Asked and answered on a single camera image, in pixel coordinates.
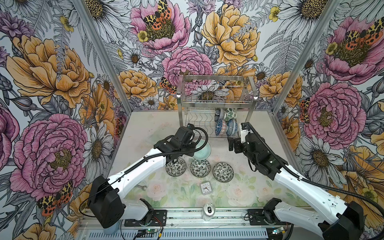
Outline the blue triangle pattern bowl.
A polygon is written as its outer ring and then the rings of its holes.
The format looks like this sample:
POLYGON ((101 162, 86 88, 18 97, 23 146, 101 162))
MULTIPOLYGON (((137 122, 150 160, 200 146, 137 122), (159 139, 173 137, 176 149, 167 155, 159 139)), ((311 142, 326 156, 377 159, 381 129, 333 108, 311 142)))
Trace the blue triangle pattern bowl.
POLYGON ((216 122, 215 134, 216 136, 224 136, 227 132, 227 123, 224 120, 218 120, 216 122))

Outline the mint green bowl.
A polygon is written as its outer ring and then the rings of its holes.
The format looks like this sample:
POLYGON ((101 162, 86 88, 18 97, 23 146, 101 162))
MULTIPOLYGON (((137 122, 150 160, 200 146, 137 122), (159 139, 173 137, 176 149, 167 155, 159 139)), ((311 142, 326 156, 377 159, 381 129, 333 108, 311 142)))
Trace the mint green bowl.
MULTIPOLYGON (((196 149, 200 148, 206 140, 202 139, 199 141, 199 143, 196 145, 196 149)), ((206 160, 211 154, 211 146, 209 143, 205 145, 203 149, 200 151, 197 151, 194 153, 193 158, 197 160, 206 160)))

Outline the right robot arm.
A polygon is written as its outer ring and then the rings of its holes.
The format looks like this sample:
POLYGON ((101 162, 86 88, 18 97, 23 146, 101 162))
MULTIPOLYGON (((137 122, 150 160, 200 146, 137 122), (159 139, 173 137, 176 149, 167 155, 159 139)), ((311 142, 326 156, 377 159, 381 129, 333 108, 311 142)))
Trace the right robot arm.
POLYGON ((263 208, 267 223, 286 222, 307 229, 325 240, 358 240, 364 231, 362 207, 346 203, 324 189, 305 182, 305 178, 280 156, 263 138, 244 130, 239 138, 228 138, 229 150, 244 154, 256 172, 283 185, 312 207, 305 210, 272 198, 263 208))

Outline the blue floral bowl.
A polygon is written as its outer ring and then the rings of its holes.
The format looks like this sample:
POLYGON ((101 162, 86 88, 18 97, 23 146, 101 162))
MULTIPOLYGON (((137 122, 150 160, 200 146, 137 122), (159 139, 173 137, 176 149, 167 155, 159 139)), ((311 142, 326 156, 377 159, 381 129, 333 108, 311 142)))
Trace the blue floral bowl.
POLYGON ((238 123, 235 119, 230 119, 227 122, 226 134, 228 137, 235 136, 238 132, 238 123))

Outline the green leaf pattern bowl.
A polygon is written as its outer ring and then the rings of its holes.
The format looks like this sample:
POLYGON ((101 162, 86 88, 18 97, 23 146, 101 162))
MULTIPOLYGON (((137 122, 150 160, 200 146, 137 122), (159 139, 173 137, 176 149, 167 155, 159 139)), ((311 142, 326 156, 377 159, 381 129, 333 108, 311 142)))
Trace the green leaf pattern bowl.
POLYGON ((224 121, 228 122, 229 120, 235 120, 237 118, 237 111, 234 108, 225 109, 224 121))

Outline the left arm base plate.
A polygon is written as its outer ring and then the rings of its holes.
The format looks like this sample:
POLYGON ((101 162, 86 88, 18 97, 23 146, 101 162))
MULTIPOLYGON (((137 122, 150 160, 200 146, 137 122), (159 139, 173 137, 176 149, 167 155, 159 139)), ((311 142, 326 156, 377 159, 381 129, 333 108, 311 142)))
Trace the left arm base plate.
POLYGON ((167 210, 149 211, 142 220, 124 220, 124 227, 165 227, 167 223, 167 210))

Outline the black white floral bowl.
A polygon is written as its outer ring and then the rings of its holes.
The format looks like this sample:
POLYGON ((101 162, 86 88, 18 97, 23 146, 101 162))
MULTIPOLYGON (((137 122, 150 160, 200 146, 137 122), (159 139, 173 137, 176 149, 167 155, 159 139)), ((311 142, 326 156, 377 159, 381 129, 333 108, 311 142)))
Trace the black white floral bowl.
POLYGON ((229 183, 234 174, 233 168, 228 163, 219 162, 213 167, 213 176, 220 183, 229 183))
POLYGON ((185 173, 187 163, 184 159, 178 158, 175 162, 170 162, 166 165, 166 172, 171 177, 180 177, 185 173))
POLYGON ((204 178, 209 175, 211 164, 207 160, 195 159, 190 164, 190 171, 195 177, 204 178))

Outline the dark navy fan pattern bowl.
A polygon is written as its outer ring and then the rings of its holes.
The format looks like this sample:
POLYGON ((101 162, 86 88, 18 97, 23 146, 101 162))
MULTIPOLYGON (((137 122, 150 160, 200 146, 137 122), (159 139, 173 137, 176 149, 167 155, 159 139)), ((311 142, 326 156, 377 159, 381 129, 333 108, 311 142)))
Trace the dark navy fan pattern bowl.
POLYGON ((219 120, 223 120, 226 115, 226 110, 224 108, 217 108, 215 110, 215 117, 214 120, 215 122, 218 122, 219 120))

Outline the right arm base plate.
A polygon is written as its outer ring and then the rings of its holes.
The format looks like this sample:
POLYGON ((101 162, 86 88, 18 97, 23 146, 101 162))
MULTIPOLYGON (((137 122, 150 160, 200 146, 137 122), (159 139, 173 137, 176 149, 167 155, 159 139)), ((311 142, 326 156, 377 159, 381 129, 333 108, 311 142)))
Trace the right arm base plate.
POLYGON ((248 209, 247 216, 251 226, 285 226, 287 224, 281 222, 273 212, 264 209, 248 209))

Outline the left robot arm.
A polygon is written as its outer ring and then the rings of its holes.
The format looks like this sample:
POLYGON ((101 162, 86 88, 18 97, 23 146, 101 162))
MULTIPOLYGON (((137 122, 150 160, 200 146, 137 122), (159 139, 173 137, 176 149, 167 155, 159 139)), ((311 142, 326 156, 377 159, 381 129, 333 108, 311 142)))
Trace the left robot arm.
POLYGON ((105 178, 94 179, 87 207, 104 229, 115 226, 119 221, 132 220, 148 225, 154 215, 153 207, 144 199, 128 201, 126 195, 141 181, 168 163, 183 155, 193 156, 199 151, 194 141, 199 130, 192 124, 179 127, 174 135, 158 141, 149 152, 132 166, 105 178))

